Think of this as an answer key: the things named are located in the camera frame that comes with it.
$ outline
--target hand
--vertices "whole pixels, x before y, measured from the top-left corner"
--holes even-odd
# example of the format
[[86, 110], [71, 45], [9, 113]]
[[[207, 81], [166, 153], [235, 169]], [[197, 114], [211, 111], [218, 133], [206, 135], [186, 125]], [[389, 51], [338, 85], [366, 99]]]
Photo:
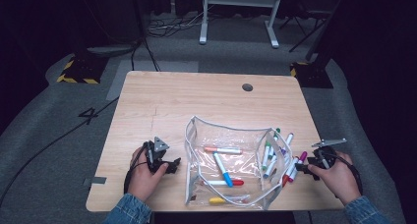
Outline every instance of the hand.
[[[336, 154], [352, 164], [352, 159], [348, 154], [338, 151]], [[309, 164], [308, 168], [322, 178], [326, 186], [340, 199], [343, 205], [361, 196], [355, 177], [347, 165], [339, 159], [336, 159], [334, 165], [327, 170], [312, 164]]]
[[[133, 153], [131, 164], [136, 158], [139, 150], [141, 149], [138, 148]], [[132, 171], [132, 177], [128, 189], [129, 194], [135, 196], [143, 202], [145, 202], [148, 197], [152, 195], [163, 174], [165, 174], [166, 168], [168, 167], [168, 164], [164, 163], [154, 174], [152, 174], [148, 168], [147, 157], [145, 156], [147, 152], [148, 150], [144, 149], [139, 157], [137, 164], [140, 165]]]

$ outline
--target white table leg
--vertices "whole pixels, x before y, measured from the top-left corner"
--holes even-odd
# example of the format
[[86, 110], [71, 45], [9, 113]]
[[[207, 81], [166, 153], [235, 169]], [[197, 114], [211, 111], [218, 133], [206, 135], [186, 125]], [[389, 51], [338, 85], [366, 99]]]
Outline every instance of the white table leg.
[[200, 32], [200, 44], [206, 44], [208, 41], [208, 12], [209, 0], [205, 0], [203, 9], [202, 30]]

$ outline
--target marker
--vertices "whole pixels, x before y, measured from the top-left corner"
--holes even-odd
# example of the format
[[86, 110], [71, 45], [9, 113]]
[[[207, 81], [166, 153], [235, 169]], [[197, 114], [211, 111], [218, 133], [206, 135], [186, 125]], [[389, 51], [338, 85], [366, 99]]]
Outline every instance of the marker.
[[205, 147], [206, 152], [223, 152], [223, 153], [235, 153], [235, 154], [242, 154], [243, 150], [238, 147]]
[[289, 176], [291, 175], [292, 171], [295, 169], [295, 164], [298, 162], [298, 157], [294, 157], [294, 159], [292, 160], [292, 164], [291, 166], [289, 166], [289, 168], [287, 169], [285, 175], [282, 178], [282, 186], [284, 187], [285, 184], [288, 182]]
[[268, 159], [272, 159], [274, 154], [275, 154], [275, 151], [273, 151], [273, 147], [271, 146], [269, 148]]
[[226, 203], [226, 200], [224, 200], [221, 197], [211, 197], [208, 199], [209, 204], [223, 204]]
[[215, 151], [212, 153], [212, 156], [214, 156], [215, 162], [217, 162], [217, 166], [220, 168], [220, 171], [223, 174], [223, 178], [224, 178], [224, 181], [226, 181], [227, 186], [233, 187], [232, 180], [230, 179], [230, 176], [227, 173], [226, 169], [224, 169], [223, 163], [221, 163], [218, 153]]
[[268, 155], [269, 155], [269, 150], [270, 150], [270, 143], [267, 141], [265, 143], [265, 152], [264, 152], [264, 160], [262, 162], [262, 170], [267, 170], [268, 168]]
[[293, 138], [294, 138], [294, 134], [293, 133], [288, 134], [288, 137], [285, 140], [285, 142], [288, 144], [288, 146], [291, 144]]
[[[307, 152], [304, 151], [303, 153], [301, 153], [300, 159], [298, 160], [298, 164], [303, 164], [304, 160], [306, 160], [307, 157]], [[295, 176], [297, 176], [297, 169], [294, 169], [294, 171], [292, 171], [291, 175], [288, 178], [288, 182], [292, 183], [295, 179]]]
[[276, 163], [276, 154], [273, 154], [272, 159], [270, 160], [270, 164], [268, 166], [268, 169], [266, 170], [264, 174], [264, 178], [268, 178], [270, 176], [270, 172], [272, 171], [273, 165]]
[[[294, 138], [294, 134], [293, 133], [288, 134], [288, 137], [285, 140], [285, 142], [286, 142], [286, 144], [288, 144], [288, 146], [291, 144], [293, 138]], [[288, 153], [286, 152], [286, 150], [284, 148], [281, 149], [281, 152], [282, 152], [282, 155], [284, 155], [285, 165], [287, 165], [287, 163], [289, 162], [289, 155], [288, 155]]]
[[[225, 181], [208, 181], [208, 183], [212, 186], [226, 186], [227, 183]], [[242, 180], [232, 179], [233, 186], [243, 186], [245, 184]]]
[[[281, 129], [280, 128], [276, 128], [276, 131], [279, 133], [279, 132], [281, 132]], [[278, 136], [276, 134], [273, 134], [273, 139], [275, 141], [277, 141], [278, 140]], [[275, 151], [273, 151], [273, 147], [271, 146], [270, 149], [269, 149], [268, 158], [269, 159], [272, 159], [274, 155], [275, 155]]]
[[[234, 201], [234, 202], [243, 202], [247, 203], [249, 201], [249, 195], [242, 195], [242, 196], [225, 196], [227, 199]], [[226, 203], [226, 200], [223, 198], [216, 196], [211, 197], [208, 199], [209, 204], [223, 204]]]

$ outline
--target metal stand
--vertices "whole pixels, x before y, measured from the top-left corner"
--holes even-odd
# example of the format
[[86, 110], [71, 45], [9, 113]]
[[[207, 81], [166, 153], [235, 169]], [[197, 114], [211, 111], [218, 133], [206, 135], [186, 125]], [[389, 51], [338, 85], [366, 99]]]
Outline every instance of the metal stand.
[[269, 21], [265, 21], [270, 44], [272, 48], [278, 48], [279, 44], [273, 31], [273, 21], [275, 20], [276, 12], [281, 0], [204, 0], [204, 12], [202, 30], [200, 32], [200, 44], [207, 43], [208, 35], [208, 11], [209, 4], [217, 5], [235, 5], [235, 6], [253, 6], [253, 7], [267, 7], [272, 8]]

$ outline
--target clear plastic bag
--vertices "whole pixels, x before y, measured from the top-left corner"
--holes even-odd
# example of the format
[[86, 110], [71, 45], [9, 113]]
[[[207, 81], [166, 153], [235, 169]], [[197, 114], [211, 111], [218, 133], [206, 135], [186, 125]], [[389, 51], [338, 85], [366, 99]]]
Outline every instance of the clear plastic bag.
[[[187, 125], [185, 146], [187, 205], [232, 205], [267, 210], [279, 195], [282, 177], [292, 161], [290, 147], [273, 128], [234, 129], [197, 116]], [[270, 148], [274, 154], [266, 152]], [[232, 187], [224, 184], [228, 178], [221, 167], [234, 183]]]

